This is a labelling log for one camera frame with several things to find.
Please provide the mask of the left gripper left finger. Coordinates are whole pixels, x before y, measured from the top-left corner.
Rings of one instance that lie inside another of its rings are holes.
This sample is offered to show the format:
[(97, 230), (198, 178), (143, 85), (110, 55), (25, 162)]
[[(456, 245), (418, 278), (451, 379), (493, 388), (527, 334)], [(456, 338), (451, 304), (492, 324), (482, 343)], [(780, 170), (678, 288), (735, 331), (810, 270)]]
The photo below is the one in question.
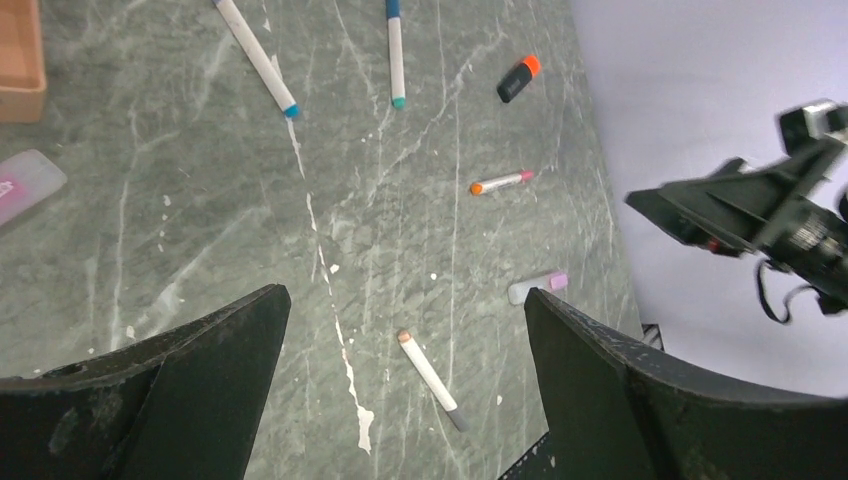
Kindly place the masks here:
[(1, 381), (5, 479), (240, 479), (283, 346), (262, 287), (131, 346)]

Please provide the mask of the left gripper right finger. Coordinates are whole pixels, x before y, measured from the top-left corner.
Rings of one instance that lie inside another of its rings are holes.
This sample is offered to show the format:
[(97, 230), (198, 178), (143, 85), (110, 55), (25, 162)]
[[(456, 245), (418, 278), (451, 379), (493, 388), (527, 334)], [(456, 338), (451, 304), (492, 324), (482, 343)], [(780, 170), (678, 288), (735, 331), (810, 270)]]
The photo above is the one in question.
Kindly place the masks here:
[(843, 479), (847, 403), (673, 357), (532, 289), (548, 432), (508, 479)]

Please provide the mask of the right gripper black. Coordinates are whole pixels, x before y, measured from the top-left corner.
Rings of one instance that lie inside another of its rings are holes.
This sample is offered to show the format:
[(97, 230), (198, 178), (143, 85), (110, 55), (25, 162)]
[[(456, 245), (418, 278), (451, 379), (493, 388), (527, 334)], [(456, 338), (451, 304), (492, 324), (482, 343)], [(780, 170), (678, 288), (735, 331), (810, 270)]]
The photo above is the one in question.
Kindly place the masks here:
[(767, 315), (764, 270), (794, 273), (817, 294), (822, 314), (847, 311), (847, 222), (807, 199), (843, 154), (842, 142), (816, 142), (775, 164), (744, 172), (745, 161), (727, 161), (714, 174), (633, 191), (625, 203), (677, 242), (720, 255), (762, 251), (756, 288)]

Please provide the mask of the white marker orange end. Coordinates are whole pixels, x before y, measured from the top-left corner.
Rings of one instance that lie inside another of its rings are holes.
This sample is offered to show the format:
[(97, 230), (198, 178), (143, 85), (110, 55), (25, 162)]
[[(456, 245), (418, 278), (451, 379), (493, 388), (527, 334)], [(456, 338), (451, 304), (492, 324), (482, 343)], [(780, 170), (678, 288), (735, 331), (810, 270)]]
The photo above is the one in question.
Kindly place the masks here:
[(514, 185), (519, 185), (532, 180), (535, 176), (535, 173), (531, 170), (522, 170), (519, 172), (502, 175), (496, 178), (480, 180), (473, 182), (469, 186), (469, 192), (473, 196), (480, 196), (486, 193), (493, 192), (495, 190), (510, 187)]

